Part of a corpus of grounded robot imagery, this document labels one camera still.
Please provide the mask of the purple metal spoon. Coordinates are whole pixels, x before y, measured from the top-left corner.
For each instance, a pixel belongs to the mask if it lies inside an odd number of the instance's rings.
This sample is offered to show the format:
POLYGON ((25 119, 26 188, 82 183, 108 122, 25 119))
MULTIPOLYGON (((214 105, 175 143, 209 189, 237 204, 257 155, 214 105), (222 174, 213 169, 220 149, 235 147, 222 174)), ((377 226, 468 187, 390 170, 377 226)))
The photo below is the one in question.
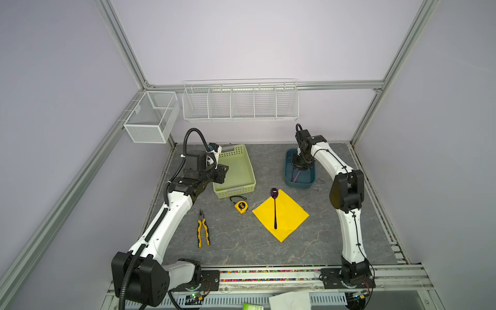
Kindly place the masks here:
POLYGON ((271 189, 270 195, 271 195, 273 202, 274 202, 274 229, 278 229, 277 206, 276 206, 278 194, 279 194, 279 191, 277 188, 274 187, 271 189))

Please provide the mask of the yellow paper napkin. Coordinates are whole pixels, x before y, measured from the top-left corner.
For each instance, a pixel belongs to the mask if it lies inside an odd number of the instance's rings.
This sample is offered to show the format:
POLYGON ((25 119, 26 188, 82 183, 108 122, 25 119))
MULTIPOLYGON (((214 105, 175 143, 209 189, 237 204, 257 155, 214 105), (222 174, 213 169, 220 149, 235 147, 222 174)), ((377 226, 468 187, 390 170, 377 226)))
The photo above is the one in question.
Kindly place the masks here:
POLYGON ((278 229, 274 229, 274 202, 269 197, 253 210, 260 223, 279 241, 283 242, 309 217, 309 214, 288 194, 279 189, 277 198, 278 229))

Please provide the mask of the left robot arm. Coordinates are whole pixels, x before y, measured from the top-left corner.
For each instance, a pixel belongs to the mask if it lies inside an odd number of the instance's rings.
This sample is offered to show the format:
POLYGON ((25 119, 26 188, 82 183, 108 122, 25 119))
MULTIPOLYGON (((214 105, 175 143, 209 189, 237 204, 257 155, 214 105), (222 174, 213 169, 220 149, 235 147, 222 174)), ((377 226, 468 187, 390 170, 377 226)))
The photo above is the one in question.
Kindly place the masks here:
POLYGON ((165 297, 171 297, 173 289, 196 289, 202 284, 199 262, 183 259, 164 264, 167 247, 183 217, 210 183, 225 181, 229 170, 219 163, 222 147, 216 143, 203 139, 202 152, 188 152, 187 142, 192 133, 204 138, 197 128, 186 132, 181 164, 164 185, 164 204, 158 214, 128 251, 118 252, 112 259, 119 309, 125 309, 128 301, 139 303, 142 309, 156 307, 165 297))

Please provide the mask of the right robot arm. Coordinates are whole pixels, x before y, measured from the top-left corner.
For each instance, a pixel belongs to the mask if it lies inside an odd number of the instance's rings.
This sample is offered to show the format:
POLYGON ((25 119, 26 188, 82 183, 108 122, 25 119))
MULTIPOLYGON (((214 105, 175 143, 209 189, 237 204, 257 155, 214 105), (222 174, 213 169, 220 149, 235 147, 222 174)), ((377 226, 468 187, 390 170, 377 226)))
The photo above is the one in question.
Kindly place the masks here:
POLYGON ((364 173, 353 169, 332 150, 322 135, 313 136, 301 124, 295 126, 298 143, 292 165, 308 170, 317 161, 333 180, 329 201, 337 211, 342 236, 340 281, 348 288, 374 284, 375 272, 364 249, 360 214, 365 196, 364 173))

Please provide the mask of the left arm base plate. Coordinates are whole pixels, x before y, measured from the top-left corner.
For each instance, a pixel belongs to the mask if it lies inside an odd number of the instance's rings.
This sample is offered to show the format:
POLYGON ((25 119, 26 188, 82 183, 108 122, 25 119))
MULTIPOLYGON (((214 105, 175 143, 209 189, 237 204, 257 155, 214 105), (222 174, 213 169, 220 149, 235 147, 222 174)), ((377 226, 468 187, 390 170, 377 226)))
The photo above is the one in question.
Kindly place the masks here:
POLYGON ((192 280, 185 284, 180 284, 172 288, 173 292, 194 292, 194 291, 218 291, 220 285, 220 271, 214 270, 201 270, 196 273, 192 280))

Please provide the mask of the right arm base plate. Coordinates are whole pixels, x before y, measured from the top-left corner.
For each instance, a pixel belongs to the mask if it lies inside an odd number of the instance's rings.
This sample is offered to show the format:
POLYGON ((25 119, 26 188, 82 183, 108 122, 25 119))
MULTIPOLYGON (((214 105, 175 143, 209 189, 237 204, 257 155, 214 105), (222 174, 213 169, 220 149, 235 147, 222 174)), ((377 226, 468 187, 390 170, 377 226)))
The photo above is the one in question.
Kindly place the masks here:
POLYGON ((342 271, 341 268, 324 268, 320 270, 319 280, 325 289, 373 289, 376 287, 372 273, 354 273, 342 271))

